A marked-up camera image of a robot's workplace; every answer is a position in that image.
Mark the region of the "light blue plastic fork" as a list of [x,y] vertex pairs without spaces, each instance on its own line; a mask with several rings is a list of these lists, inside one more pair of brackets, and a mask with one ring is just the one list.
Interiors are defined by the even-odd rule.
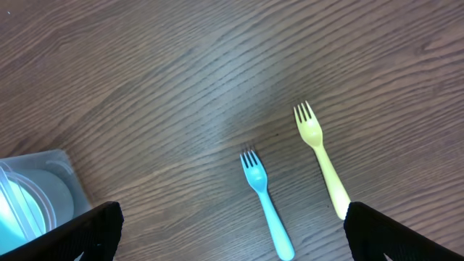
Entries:
[[253,150],[248,150],[240,154],[240,160],[246,180],[250,187],[256,192],[262,205],[278,257],[281,260],[293,260],[295,251],[269,196],[268,175],[263,164]]

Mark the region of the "yellow plastic fork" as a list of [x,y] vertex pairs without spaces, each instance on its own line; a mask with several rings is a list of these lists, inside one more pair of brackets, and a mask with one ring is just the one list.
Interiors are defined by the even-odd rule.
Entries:
[[323,145],[320,123],[307,101],[294,107],[294,116],[302,140],[317,157],[333,208],[337,216],[344,220],[351,200]]

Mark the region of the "teal bowl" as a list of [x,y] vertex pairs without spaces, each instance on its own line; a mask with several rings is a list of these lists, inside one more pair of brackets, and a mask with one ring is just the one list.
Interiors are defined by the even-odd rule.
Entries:
[[72,220],[70,190],[55,174],[38,169],[1,170],[1,253]]

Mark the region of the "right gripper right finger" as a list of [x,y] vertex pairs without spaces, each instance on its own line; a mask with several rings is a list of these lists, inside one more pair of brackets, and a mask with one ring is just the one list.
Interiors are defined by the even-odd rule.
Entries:
[[344,231],[355,261],[463,261],[463,256],[362,202],[349,204]]

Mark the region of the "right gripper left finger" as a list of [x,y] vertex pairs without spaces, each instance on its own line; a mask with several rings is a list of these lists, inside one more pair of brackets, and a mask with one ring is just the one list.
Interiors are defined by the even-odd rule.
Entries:
[[124,217],[118,202],[105,202],[1,256],[1,261],[112,261]]

